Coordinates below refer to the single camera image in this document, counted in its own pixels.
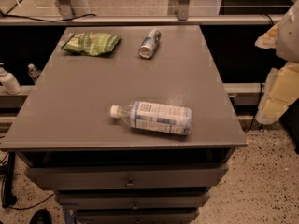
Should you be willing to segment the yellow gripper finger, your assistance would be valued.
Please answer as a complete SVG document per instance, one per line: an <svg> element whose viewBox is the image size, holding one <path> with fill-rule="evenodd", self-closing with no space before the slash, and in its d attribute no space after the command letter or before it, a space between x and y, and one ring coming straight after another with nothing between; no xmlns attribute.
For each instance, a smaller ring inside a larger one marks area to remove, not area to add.
<svg viewBox="0 0 299 224"><path fill-rule="evenodd" d="M264 125L278 121L298 98L299 63L286 62L280 69L272 68L265 82L256 120Z"/></svg>
<svg viewBox="0 0 299 224"><path fill-rule="evenodd" d="M255 41L255 46L261 49L274 49L276 47L277 29L279 23L273 25L266 33L259 36Z"/></svg>

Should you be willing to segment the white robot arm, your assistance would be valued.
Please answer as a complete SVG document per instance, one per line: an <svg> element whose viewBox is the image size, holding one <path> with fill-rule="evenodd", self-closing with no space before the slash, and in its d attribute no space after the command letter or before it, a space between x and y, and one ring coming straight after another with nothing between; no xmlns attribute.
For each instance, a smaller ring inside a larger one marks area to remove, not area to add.
<svg viewBox="0 0 299 224"><path fill-rule="evenodd" d="M258 106L256 120L268 125L278 121L299 98L299 0L280 22L256 40L255 46L274 49L286 61L282 68L270 70Z"/></svg>

